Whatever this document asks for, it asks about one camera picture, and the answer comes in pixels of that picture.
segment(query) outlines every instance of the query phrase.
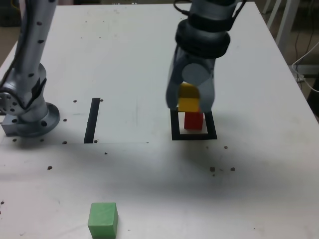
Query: white cable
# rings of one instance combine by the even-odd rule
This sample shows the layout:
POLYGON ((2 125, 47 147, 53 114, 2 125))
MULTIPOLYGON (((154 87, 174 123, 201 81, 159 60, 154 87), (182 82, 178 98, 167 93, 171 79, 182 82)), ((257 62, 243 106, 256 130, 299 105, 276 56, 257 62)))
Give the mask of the white cable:
MULTIPOLYGON (((319 44, 319 41, 317 42, 317 44, 316 44, 313 48, 311 48, 311 50, 310 50, 309 52, 307 52, 305 55, 303 55, 301 58, 299 58, 297 61, 295 61, 295 62, 291 65, 292 70, 293 70, 294 72, 296 72, 297 75, 299 75, 299 76, 301 76, 301 77, 304 77, 302 74, 299 74, 299 73, 296 71, 296 68, 297 68, 297 67, 294 68, 295 64, 296 64, 297 62, 299 62, 301 59, 303 59, 305 56, 307 56, 312 50, 314 50, 315 47, 318 46, 318 44, 319 44)), ((306 81, 305 78, 304 78, 304 82, 307 84, 307 86, 308 86, 310 89, 312 89, 313 91, 319 93, 319 91, 315 90, 314 88, 312 88, 312 87, 309 85, 309 83, 306 81)))

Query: black square outline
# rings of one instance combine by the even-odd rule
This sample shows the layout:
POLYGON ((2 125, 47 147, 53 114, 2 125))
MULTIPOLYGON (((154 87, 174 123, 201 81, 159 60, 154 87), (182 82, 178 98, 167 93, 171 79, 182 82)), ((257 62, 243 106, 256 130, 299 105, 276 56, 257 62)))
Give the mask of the black square outline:
POLYGON ((197 134, 180 134, 178 111, 170 110, 170 127, 171 127, 171 139, 172 140, 209 140, 217 139, 217 133, 215 129, 215 123, 212 112, 205 114, 205 121, 207 127, 207 133, 197 134))

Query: table surface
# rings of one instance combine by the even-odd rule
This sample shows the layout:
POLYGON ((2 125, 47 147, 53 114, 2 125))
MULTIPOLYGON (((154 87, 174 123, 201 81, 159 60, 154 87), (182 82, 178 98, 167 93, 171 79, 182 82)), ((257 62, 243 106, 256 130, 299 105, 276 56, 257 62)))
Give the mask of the table surface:
POLYGON ((318 123, 254 3, 216 61, 218 139, 171 140, 181 19, 165 4, 57 7, 41 62, 61 122, 16 142, 0 131, 0 238, 89 239, 94 202, 117 203, 117 239, 319 237, 318 123), (98 143, 83 144, 92 98, 98 143))

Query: cable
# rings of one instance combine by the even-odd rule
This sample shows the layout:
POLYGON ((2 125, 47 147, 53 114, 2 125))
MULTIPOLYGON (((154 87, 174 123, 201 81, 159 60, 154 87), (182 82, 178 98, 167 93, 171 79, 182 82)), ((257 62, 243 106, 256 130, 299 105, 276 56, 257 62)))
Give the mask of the cable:
POLYGON ((14 7, 15 9, 17 9, 18 11, 20 11, 20 8, 16 7, 16 6, 13 4, 13 0, 11 0, 11 6, 14 7))
POLYGON ((186 10, 182 10, 180 9, 179 7, 176 6, 176 3, 178 3, 179 1, 187 1, 187 2, 190 2, 192 3, 192 0, 175 0, 173 2, 173 6, 175 7, 175 9, 179 12, 181 12, 182 14, 186 15, 186 16, 189 16, 189 11, 186 11, 186 10))
MULTIPOLYGON (((294 72, 296 72, 296 74, 297 74, 298 76, 302 76, 302 74, 299 74, 299 73, 296 71, 296 69, 294 69, 295 64, 296 64, 297 62, 299 62, 300 60, 302 60, 304 57, 306 57, 306 56, 307 56, 310 52, 312 52, 312 50, 314 50, 318 45, 319 45, 319 41, 316 43, 316 45, 315 45, 313 48, 311 48, 311 50, 310 50, 309 52, 307 52, 305 55, 303 55, 301 58, 299 58, 297 61, 295 61, 295 62, 291 65, 291 68, 293 69, 294 72)), ((309 83, 306 81, 305 78, 304 78, 304 81, 305 81, 305 83, 309 86, 310 89, 312 89, 313 91, 319 93, 319 91, 315 90, 314 88, 312 88, 312 87, 309 85, 309 83)))
MULTIPOLYGON (((311 1, 309 2, 308 6, 307 6, 307 8, 310 9, 310 17, 311 17, 311 24, 312 24, 312 32, 311 32, 311 35, 310 35, 309 43, 308 43, 307 49, 306 49, 305 54, 303 55, 303 57, 301 57, 300 59, 298 59, 297 41, 298 41, 298 37, 299 37, 300 31, 301 31, 301 30, 299 30, 298 35, 297 35, 297 38, 296 38, 296 42, 295 42, 296 59, 298 59, 298 60, 296 60, 296 62, 294 63, 294 64, 297 63, 295 69, 293 68, 293 65, 294 65, 294 64, 292 65, 292 69, 297 73, 297 83, 300 83, 300 89, 301 89, 301 90, 303 89, 303 86, 302 86, 301 80, 300 80, 300 78, 299 78, 299 75, 301 76, 301 74, 299 74, 299 72, 298 72, 298 66, 302 63, 302 61, 304 60, 304 57, 305 57, 306 55, 308 55, 308 53, 311 52, 311 51, 318 45, 318 43, 317 43, 317 44, 308 52, 309 47, 310 47, 310 44, 311 44, 311 41, 312 41, 312 39, 313 39, 314 32, 315 32, 314 14, 313 14, 314 5, 313 5, 313 4, 312 4, 311 6, 310 6, 310 5, 311 5, 311 1)), ((312 88, 312 87, 309 85, 309 83, 306 81, 305 78, 304 78, 304 82, 307 84, 308 87, 310 87, 310 89, 312 89, 313 91, 319 93, 319 91, 315 90, 314 88, 312 88)))
MULTIPOLYGON (((298 61, 298 50, 297 50, 297 42, 298 42, 298 38, 299 38, 299 34, 300 34, 300 31, 298 31, 298 34, 297 34, 297 37, 296 37, 296 42, 295 42, 295 51, 296 51, 296 61, 298 61)), ((301 80, 299 78, 299 75, 297 74, 297 84, 299 83, 300 84, 300 90, 303 89, 303 85, 301 83, 301 80)))
MULTIPOLYGON (((308 8, 310 9, 310 18, 311 18, 311 25, 312 25, 312 32, 311 32, 311 35, 310 35, 310 39, 309 39, 309 42, 308 42, 308 46, 307 46, 307 49, 305 51, 305 54, 308 52, 309 50, 309 47, 310 47, 310 44, 311 44, 311 41, 313 39, 313 36, 314 36, 314 32, 315 32, 315 24, 314 24, 314 15, 313 15, 313 8, 314 6, 310 6, 311 4, 311 1, 309 2, 308 4, 308 8)), ((303 59, 296 65, 296 69, 298 71, 298 66, 302 63, 303 59)))

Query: gray robot arm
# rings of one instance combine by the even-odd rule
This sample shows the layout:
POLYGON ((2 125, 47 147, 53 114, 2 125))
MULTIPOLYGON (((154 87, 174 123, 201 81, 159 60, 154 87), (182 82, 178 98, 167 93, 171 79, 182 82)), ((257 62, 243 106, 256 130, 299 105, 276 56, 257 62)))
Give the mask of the gray robot arm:
POLYGON ((59 122, 57 107, 46 103, 46 71, 40 64, 56 0, 25 0, 14 60, 0 82, 2 127, 8 136, 40 136, 59 122))
POLYGON ((170 67, 166 103, 177 109, 179 89, 183 82, 194 85, 199 92, 201 112, 211 111, 214 102, 214 65, 228 48, 229 31, 246 3, 234 14, 236 0, 193 0, 190 11, 180 10, 188 19, 179 23, 176 50, 170 67))

